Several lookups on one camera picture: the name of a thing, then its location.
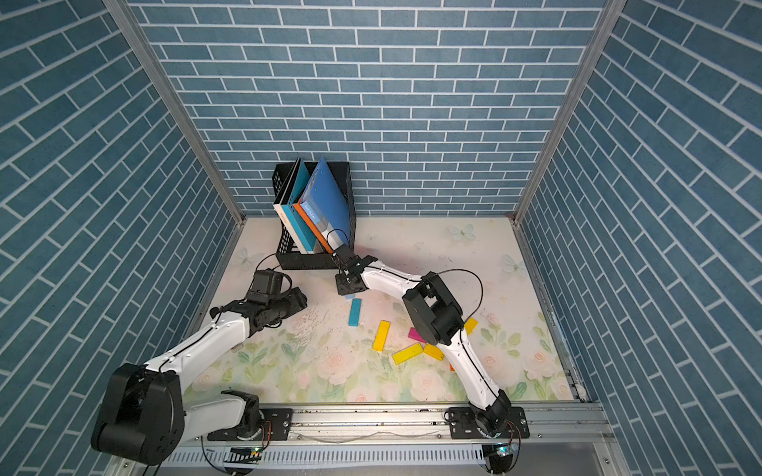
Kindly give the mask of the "teal long block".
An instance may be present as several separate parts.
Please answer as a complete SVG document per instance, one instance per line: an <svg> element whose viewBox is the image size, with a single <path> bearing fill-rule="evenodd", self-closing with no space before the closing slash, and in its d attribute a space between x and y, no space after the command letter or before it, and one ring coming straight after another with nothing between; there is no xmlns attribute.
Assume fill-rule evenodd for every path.
<svg viewBox="0 0 762 476"><path fill-rule="evenodd" d="M350 326L350 327L358 327L359 326L360 314L361 314L361 306L362 306L361 299L353 299L351 301L349 318L348 318L348 321L347 321L347 325L348 326Z"/></svg>

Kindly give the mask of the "yellow long block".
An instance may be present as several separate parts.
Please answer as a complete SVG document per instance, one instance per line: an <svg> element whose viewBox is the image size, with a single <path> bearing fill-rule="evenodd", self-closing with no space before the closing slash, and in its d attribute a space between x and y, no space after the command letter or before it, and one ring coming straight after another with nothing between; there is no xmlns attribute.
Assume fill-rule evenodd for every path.
<svg viewBox="0 0 762 476"><path fill-rule="evenodd" d="M372 349L376 352L382 352L385 348L386 340L390 331L391 323L389 321L380 321Z"/></svg>

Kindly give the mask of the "magenta block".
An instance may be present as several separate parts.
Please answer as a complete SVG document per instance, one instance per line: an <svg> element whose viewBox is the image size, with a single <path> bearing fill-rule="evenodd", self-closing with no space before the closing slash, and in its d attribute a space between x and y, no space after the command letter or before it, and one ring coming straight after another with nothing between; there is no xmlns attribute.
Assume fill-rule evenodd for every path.
<svg viewBox="0 0 762 476"><path fill-rule="evenodd" d="M408 337L410 339L413 339L414 341L420 342L420 343L426 343L426 340L414 329L414 327L411 327L408 332Z"/></svg>

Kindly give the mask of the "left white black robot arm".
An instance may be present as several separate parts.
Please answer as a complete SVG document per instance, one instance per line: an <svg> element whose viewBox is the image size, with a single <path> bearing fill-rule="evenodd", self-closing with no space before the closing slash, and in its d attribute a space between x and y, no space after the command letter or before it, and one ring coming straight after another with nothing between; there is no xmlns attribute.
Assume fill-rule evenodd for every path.
<svg viewBox="0 0 762 476"><path fill-rule="evenodd" d="M224 390L187 405L184 393L219 357L266 328L304 311L308 298L275 270L254 273L243 299L210 309L210 323L143 364L110 376L90 437L93 450L158 466L180 444L229 432L238 440L268 438L258 396Z"/></svg>

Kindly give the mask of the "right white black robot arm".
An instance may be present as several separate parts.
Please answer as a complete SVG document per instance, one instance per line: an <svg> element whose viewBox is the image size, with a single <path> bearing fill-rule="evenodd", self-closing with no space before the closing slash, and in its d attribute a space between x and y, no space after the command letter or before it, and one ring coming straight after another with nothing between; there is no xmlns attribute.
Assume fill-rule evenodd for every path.
<svg viewBox="0 0 762 476"><path fill-rule="evenodd" d="M400 299L420 337L444 353L462 381L480 432L489 438L508 432L512 404L477 358L464 311L438 273L404 273L373 256L360 257L346 245L331 258L339 269L335 281L340 295L377 291Z"/></svg>

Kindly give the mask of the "black mesh file holder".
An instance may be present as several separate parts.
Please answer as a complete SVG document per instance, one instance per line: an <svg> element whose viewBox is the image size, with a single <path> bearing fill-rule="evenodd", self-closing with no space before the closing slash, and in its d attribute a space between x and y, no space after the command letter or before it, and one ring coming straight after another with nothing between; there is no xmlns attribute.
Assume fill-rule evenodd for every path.
<svg viewBox="0 0 762 476"><path fill-rule="evenodd" d="M349 164L305 162L276 166L273 208L282 232L276 257L285 270L333 269L333 245L355 242L356 213Z"/></svg>

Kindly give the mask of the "teal book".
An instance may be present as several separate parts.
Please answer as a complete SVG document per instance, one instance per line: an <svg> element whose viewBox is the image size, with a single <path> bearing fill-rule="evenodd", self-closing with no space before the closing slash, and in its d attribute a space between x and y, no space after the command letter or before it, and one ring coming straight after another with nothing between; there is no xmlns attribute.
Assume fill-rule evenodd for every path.
<svg viewBox="0 0 762 476"><path fill-rule="evenodd" d="M299 216L299 213L294 208L294 204L299 201L299 198L301 197L302 193L305 191L307 184L310 179L310 173L308 172L307 166L302 160L302 167L299 173L299 176L297 178L296 187L292 194L292 198L294 199L292 203L292 208L294 212L294 218L297 221L298 226L298 233L302 240L302 243L305 245L305 248L308 249L308 252L306 254L317 254L321 251L323 251L323 247L321 247L321 244L317 240L316 236L311 232L310 228L305 224L305 221L301 216Z"/></svg>

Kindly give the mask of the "large blue folder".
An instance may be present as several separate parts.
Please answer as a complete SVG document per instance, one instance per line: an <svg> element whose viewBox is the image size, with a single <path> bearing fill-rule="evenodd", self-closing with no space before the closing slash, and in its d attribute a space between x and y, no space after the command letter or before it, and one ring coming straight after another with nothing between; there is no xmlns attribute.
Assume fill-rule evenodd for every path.
<svg viewBox="0 0 762 476"><path fill-rule="evenodd" d="M335 249L349 245L352 237L348 202L339 189L329 164L320 160L311 173L305 191L297 202Z"/></svg>

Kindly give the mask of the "orange book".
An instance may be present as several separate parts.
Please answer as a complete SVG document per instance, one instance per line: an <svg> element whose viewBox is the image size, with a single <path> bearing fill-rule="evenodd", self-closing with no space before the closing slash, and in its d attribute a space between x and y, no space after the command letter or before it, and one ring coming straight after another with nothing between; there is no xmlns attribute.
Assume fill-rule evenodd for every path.
<svg viewBox="0 0 762 476"><path fill-rule="evenodd" d="M319 228L317 228L313 220L311 220L307 212L305 212L305 210L303 209L303 206L301 206L301 204L299 203L295 203L294 208L299 213L299 216L303 218L303 220L305 221L305 224L307 224L311 232L313 232L313 234L316 236L317 241L319 241L319 243L321 244L321 247L323 247L323 249L325 250L325 253L333 254L333 247L329 245L329 241L327 241L327 238L325 238L325 236L323 236L323 233L319 231Z"/></svg>

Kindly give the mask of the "white book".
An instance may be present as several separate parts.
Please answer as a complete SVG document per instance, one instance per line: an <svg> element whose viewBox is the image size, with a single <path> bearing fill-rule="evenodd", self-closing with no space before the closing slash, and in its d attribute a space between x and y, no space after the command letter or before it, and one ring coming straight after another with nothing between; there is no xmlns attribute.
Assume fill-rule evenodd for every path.
<svg viewBox="0 0 762 476"><path fill-rule="evenodd" d="M292 203L294 201L292 194L295 190L301 167L301 159L298 159L289 165L281 164L281 166L277 166L273 176L274 190L276 194L273 208L279 216L288 237L292 241L292 244L286 247L285 253L289 253L293 247L296 247L302 254L308 252L308 249L305 248L305 245L302 243L299 236L297 221L294 218L292 208Z"/></svg>

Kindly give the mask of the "yellow small block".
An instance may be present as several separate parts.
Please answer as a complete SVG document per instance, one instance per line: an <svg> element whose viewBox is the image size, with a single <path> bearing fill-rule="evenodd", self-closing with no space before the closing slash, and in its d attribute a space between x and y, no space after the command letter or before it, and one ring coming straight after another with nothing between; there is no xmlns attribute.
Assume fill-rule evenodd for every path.
<svg viewBox="0 0 762 476"><path fill-rule="evenodd" d="M423 352L438 361L443 361L445 358L444 352L438 346L432 344L426 344Z"/></svg>

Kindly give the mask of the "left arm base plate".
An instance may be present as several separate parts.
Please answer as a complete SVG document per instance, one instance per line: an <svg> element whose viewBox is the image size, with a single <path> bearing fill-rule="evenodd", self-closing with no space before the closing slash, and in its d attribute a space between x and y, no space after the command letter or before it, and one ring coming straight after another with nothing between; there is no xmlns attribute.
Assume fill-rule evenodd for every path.
<svg viewBox="0 0 762 476"><path fill-rule="evenodd" d="M262 443L272 441L286 441L291 432L294 411L290 408L273 408L260 410L253 430L246 430L243 426L227 428L212 432L206 437L208 441L259 441Z"/></svg>

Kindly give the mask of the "aluminium mounting rail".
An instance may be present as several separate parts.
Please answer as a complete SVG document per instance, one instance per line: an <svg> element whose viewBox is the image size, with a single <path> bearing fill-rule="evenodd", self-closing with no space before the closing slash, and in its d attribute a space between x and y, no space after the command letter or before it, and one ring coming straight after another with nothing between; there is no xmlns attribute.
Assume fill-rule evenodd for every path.
<svg viewBox="0 0 762 476"><path fill-rule="evenodd" d="M452 405L293 405L268 408L290 408L294 411L291 432L286 441L321 444L353 442L422 440L454 441L444 418ZM614 431L603 410L596 404L526 404L522 408L530 430L529 438L489 440L484 444L519 442L604 442L614 438Z"/></svg>

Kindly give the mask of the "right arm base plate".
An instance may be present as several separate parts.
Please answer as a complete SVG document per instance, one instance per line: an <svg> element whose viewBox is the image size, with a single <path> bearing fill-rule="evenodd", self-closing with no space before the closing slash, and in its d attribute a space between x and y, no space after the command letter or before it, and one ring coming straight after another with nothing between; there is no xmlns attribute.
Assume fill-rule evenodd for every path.
<svg viewBox="0 0 762 476"><path fill-rule="evenodd" d="M511 440L530 436L525 412L519 407L490 408L487 411L452 407L444 412L444 420L453 440Z"/></svg>

